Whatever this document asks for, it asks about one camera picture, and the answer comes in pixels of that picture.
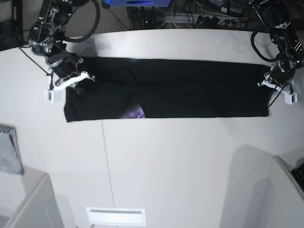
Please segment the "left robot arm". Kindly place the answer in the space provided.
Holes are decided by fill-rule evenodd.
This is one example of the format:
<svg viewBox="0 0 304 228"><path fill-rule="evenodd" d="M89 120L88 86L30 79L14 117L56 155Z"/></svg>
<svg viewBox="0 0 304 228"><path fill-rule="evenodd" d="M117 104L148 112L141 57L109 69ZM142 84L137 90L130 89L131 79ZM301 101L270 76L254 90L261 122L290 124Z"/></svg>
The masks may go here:
<svg viewBox="0 0 304 228"><path fill-rule="evenodd" d="M262 60L272 64L261 84L268 82L282 87L293 78L297 69L304 67L304 47L292 26L287 6L281 0L251 0L249 4L279 50L273 59L263 56L255 45L258 31L252 33L252 48Z"/></svg>

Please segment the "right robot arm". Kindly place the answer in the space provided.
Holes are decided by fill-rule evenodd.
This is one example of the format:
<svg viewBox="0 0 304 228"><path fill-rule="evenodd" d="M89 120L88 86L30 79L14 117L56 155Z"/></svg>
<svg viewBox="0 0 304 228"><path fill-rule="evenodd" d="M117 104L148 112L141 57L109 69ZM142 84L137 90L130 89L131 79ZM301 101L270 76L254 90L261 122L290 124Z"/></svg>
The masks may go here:
<svg viewBox="0 0 304 228"><path fill-rule="evenodd" d="M79 68L83 64L82 57L68 52L67 43L81 43L90 38L95 32L100 20L100 7L96 0L95 21L91 30L81 38L69 38L65 35L65 27L76 10L86 5L86 0L45 0L42 3L37 22L29 31L27 48L33 54L45 59L51 70L49 77L58 76L57 81L50 81L51 91L61 91L68 87L79 95L84 93L80 83L83 80L95 81L95 76Z"/></svg>

